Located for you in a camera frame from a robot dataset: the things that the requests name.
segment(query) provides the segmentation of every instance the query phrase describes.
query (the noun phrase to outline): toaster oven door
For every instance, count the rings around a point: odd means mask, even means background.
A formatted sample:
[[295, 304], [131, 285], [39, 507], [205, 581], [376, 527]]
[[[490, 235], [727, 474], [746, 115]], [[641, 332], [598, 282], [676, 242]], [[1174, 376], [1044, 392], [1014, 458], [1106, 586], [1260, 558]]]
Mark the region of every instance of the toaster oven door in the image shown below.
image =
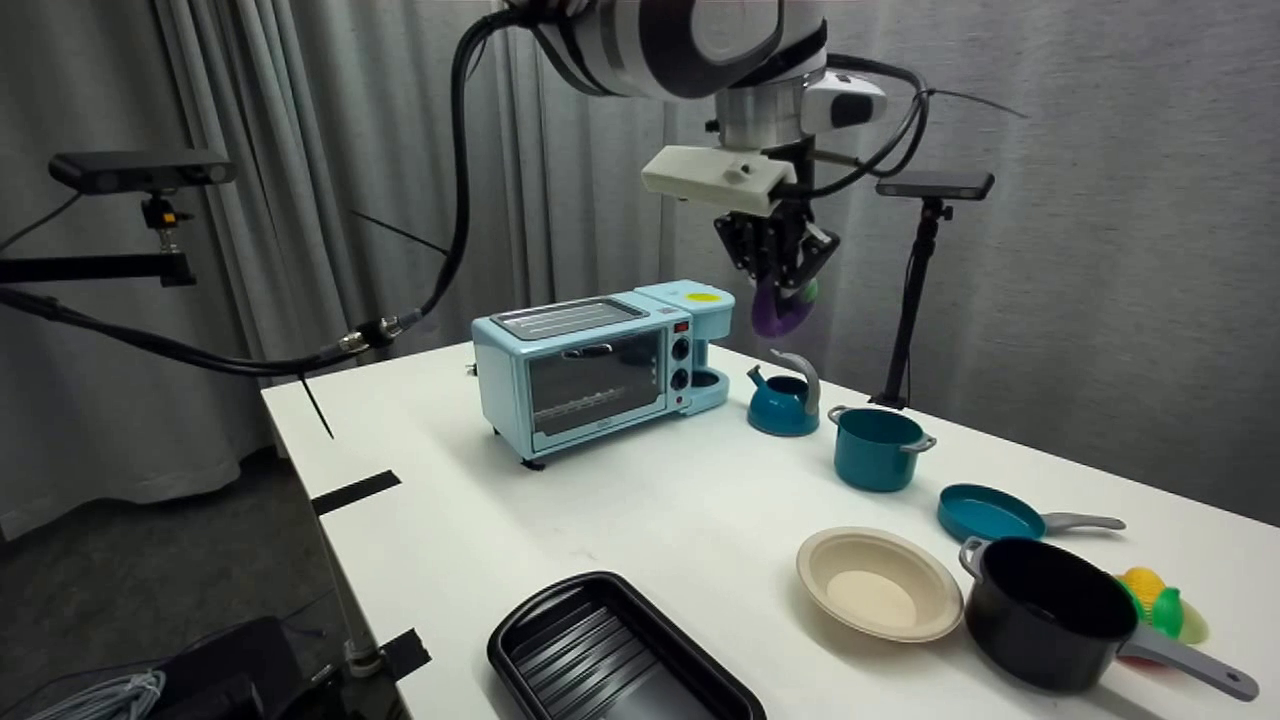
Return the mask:
[[533, 433], [562, 436], [663, 408], [663, 332], [598, 342], [533, 360]]

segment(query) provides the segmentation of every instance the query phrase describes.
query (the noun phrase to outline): black baking tray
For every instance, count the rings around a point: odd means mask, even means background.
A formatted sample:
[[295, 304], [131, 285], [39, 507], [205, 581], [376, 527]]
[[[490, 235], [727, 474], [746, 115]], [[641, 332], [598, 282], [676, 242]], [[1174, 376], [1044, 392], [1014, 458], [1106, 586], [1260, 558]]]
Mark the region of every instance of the black baking tray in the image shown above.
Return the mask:
[[762, 701], [611, 574], [530, 597], [490, 664], [533, 720], [764, 720]]

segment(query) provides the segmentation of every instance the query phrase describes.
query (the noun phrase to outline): black pot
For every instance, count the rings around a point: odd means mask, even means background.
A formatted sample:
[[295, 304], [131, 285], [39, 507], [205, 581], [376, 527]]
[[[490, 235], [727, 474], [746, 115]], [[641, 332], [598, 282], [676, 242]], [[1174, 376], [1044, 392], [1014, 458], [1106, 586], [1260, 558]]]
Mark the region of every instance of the black pot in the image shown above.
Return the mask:
[[1257, 681], [1141, 624], [1127, 591], [1072, 552], [1035, 539], [968, 539], [962, 564], [975, 575], [968, 638], [1014, 675], [1054, 689], [1092, 689], [1112, 655], [1185, 668], [1204, 685], [1257, 701]]

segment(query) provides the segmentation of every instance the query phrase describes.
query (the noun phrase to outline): beige bowl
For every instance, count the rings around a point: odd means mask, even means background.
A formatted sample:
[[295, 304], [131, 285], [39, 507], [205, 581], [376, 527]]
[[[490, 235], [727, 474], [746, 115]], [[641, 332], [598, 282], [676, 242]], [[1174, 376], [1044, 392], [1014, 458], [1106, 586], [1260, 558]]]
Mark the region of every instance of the beige bowl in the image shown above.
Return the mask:
[[945, 639], [962, 616], [962, 586], [929, 552], [900, 536], [873, 527], [837, 527], [803, 539], [800, 558], [803, 591], [856, 633], [892, 645]]

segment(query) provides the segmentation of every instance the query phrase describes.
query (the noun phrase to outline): white table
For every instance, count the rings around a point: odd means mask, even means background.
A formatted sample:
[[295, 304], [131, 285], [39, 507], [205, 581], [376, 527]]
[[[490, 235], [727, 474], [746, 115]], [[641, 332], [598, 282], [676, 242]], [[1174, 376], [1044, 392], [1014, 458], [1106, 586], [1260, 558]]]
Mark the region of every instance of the white table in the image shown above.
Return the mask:
[[[663, 421], [530, 474], [479, 418], [474, 349], [405, 356], [311, 380], [335, 441], [299, 385], [268, 388], [275, 433], [309, 495], [391, 467], [405, 483], [325, 518], [325, 534], [376, 633], [417, 627], [432, 664], [401, 685], [413, 716], [504, 716], [484, 645], [536, 587], [611, 570], [735, 673], [775, 720], [837, 716], [1280, 716], [1280, 527], [1217, 512], [938, 418], [942, 441], [898, 495], [852, 493], [834, 474], [837, 433], [762, 436], [746, 421], [755, 360], [711, 352], [734, 376], [724, 408]], [[826, 408], [865, 397], [826, 385]], [[968, 633], [892, 649], [834, 627], [795, 586], [795, 550], [821, 527], [886, 527], [942, 558], [962, 587], [938, 493], [1010, 489], [1035, 507], [1115, 512], [1123, 539], [1059, 539], [1110, 574], [1158, 570], [1207, 616], [1204, 654], [1254, 673], [1235, 705], [1182, 673], [1112, 664], [1084, 697], [1044, 697], [996, 675]]]

